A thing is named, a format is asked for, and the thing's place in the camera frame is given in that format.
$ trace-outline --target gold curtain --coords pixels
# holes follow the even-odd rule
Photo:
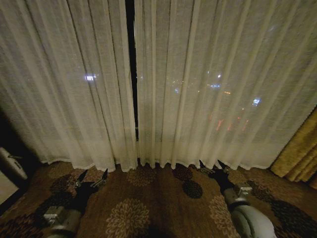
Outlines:
[[[308,181],[317,170],[317,109],[315,108],[280,153],[271,170],[290,181]]]

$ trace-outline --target white curtain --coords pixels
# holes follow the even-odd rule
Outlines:
[[[1,0],[0,22],[0,107],[38,158],[135,168],[124,0]]]
[[[267,168],[317,103],[315,0],[135,0],[139,153]]]

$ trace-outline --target robotic hand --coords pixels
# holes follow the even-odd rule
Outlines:
[[[90,196],[106,183],[108,169],[97,182],[83,182],[86,174],[87,170],[78,177],[75,187],[77,194],[68,207],[53,206],[44,214],[47,222],[52,225],[52,235],[49,238],[69,238],[75,236]]]
[[[262,212],[250,206],[246,195],[252,190],[248,184],[234,185],[230,182],[229,172],[224,163],[218,161],[222,169],[208,169],[200,161],[200,172],[215,179],[220,186],[220,192],[231,214],[233,225],[242,238],[276,238],[272,222]]]

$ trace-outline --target gray robot arm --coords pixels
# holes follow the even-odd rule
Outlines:
[[[234,185],[228,179],[226,166],[219,161],[222,169],[210,170],[201,162],[199,171],[215,179],[224,196],[231,220],[242,238],[276,238],[270,219],[256,208],[250,206],[246,195],[252,190],[248,184]]]
[[[242,238],[276,238],[272,222],[252,206],[236,207],[231,212],[231,219]]]

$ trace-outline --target brown carpet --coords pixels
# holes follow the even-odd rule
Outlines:
[[[0,237],[46,237],[43,214],[52,205],[67,205],[82,170],[58,162],[40,168],[29,190],[0,217]],[[85,180],[103,172],[89,169]],[[317,237],[317,191],[289,182],[268,170],[231,170],[233,183],[253,187],[251,204],[273,222],[278,237]],[[93,194],[83,216],[78,238],[103,237],[239,237],[230,220],[216,181],[177,165],[138,167],[109,173],[107,184]]]

